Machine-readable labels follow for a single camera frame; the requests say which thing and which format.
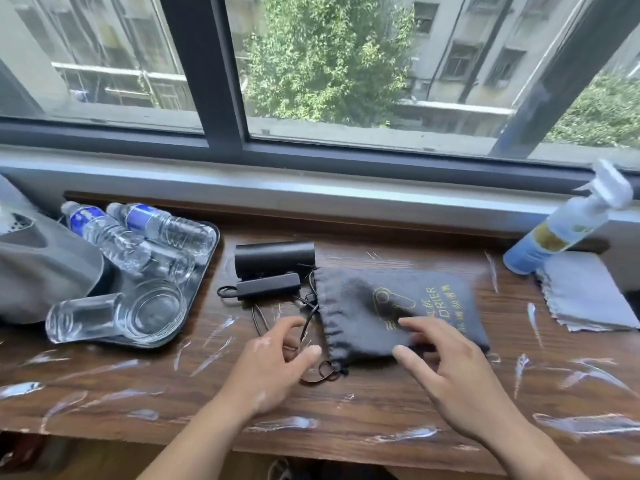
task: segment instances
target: wooden desk surface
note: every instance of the wooden desk surface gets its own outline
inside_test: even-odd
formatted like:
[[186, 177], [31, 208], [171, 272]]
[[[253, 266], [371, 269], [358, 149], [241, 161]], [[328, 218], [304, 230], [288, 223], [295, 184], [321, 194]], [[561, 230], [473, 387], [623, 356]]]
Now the wooden desk surface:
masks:
[[[633, 463], [640, 458], [640, 435], [635, 436], [634, 430], [640, 431], [640, 422], [633, 421], [640, 421], [640, 335], [567, 332], [549, 316], [533, 279], [508, 272], [501, 264], [500, 249], [491, 248], [489, 241], [297, 219], [222, 214], [212, 219], [219, 224], [223, 241], [185, 329], [162, 350], [146, 353], [87, 344], [54, 346], [36, 330], [0, 329], [0, 387], [29, 381], [44, 387], [0, 400], [0, 428], [169, 443], [189, 417], [212, 398], [244, 343], [255, 336], [249, 311], [233, 303], [224, 305], [216, 295], [219, 286], [236, 279], [235, 245], [313, 239], [318, 266], [439, 270], [465, 279], [475, 291], [490, 338], [493, 368], [511, 396], [516, 389], [518, 359], [523, 354], [529, 359], [516, 399], [523, 414], [532, 422], [533, 414], [557, 419], [557, 428], [543, 429], [591, 478], [638, 478], [640, 467]], [[495, 261], [497, 289], [485, 250]], [[529, 303], [537, 309], [540, 341], [527, 315]], [[269, 320], [298, 312], [292, 301], [265, 302], [262, 309]], [[211, 360], [227, 343], [219, 358]], [[580, 372], [592, 375], [577, 375]], [[561, 387], [569, 377], [575, 383]], [[575, 421], [563, 418], [606, 414], [624, 415], [629, 420], [622, 425], [620, 418], [616, 423], [614, 417], [595, 421], [587, 427], [590, 434], [582, 439], [561, 431], [575, 425]], [[276, 423], [276, 428], [271, 425], [272, 431], [245, 430], [234, 448], [384, 465], [502, 472], [484, 448], [455, 434], [444, 423], [420, 387], [393, 361], [353, 366], [350, 375], [335, 382], [298, 386], [283, 407], [256, 423], [272, 420], [281, 421], [280, 426], [306, 427], [278, 429]], [[416, 437], [433, 427], [439, 429], [435, 435]]]

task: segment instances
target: folded gray cloth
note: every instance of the folded gray cloth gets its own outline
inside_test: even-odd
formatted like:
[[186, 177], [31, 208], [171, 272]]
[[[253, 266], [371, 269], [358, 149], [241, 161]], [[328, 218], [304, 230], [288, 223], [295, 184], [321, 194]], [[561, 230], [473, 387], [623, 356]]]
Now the folded gray cloth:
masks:
[[536, 271], [551, 316], [570, 331], [640, 328], [597, 254], [565, 251]]
[[483, 351], [489, 340], [466, 282], [435, 271], [316, 269], [320, 318], [336, 369], [412, 346], [398, 318], [431, 316], [455, 326]]

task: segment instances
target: green foliage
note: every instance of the green foliage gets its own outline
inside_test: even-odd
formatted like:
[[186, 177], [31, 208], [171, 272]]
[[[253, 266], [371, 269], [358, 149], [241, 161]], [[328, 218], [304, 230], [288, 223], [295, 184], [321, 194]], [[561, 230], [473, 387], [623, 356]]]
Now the green foliage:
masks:
[[640, 80], [598, 74], [558, 120], [545, 141], [583, 146], [638, 146]]
[[248, 40], [258, 116], [388, 124], [410, 66], [413, 12], [385, 0], [262, 0]]

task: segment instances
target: person's right arm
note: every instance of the person's right arm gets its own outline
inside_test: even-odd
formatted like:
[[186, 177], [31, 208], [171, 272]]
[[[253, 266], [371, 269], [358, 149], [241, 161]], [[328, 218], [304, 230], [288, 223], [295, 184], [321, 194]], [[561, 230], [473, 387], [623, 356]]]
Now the person's right arm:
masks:
[[588, 480], [546, 434], [518, 411], [473, 342], [442, 320], [402, 318], [418, 341], [436, 346], [434, 371], [411, 349], [394, 356], [425, 390], [442, 418], [461, 435], [483, 444], [516, 480]]

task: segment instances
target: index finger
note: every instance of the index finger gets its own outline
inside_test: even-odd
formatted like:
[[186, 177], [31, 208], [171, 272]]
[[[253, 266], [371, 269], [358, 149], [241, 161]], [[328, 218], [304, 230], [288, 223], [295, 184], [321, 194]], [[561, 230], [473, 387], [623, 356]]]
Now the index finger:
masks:
[[448, 348], [457, 341], [455, 334], [451, 331], [460, 333], [443, 320], [433, 317], [400, 318], [398, 323], [423, 334], [438, 351]]
[[278, 345], [282, 345], [289, 330], [293, 327], [302, 326], [304, 324], [305, 319], [302, 317], [285, 317], [278, 320], [276, 326], [269, 330], [265, 336], [273, 337], [274, 340], [278, 341]]

